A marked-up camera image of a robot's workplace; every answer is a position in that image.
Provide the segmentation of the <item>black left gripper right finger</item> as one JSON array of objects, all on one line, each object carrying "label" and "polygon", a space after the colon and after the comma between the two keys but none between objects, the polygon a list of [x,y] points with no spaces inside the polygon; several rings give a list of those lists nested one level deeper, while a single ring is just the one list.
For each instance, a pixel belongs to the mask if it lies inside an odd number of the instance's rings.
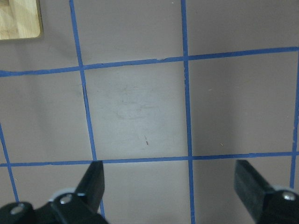
[{"label": "black left gripper right finger", "polygon": [[237,160],[234,189],[256,224],[297,224],[299,194],[270,184],[247,160]]}]

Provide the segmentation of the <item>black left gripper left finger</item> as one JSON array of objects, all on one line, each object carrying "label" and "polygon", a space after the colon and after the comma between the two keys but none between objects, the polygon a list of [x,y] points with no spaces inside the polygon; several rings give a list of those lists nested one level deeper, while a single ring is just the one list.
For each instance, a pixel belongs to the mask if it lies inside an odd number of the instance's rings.
[{"label": "black left gripper left finger", "polygon": [[28,202],[0,208],[2,224],[107,224],[98,213],[105,191],[102,161],[93,161],[74,192],[56,196],[38,209]]}]

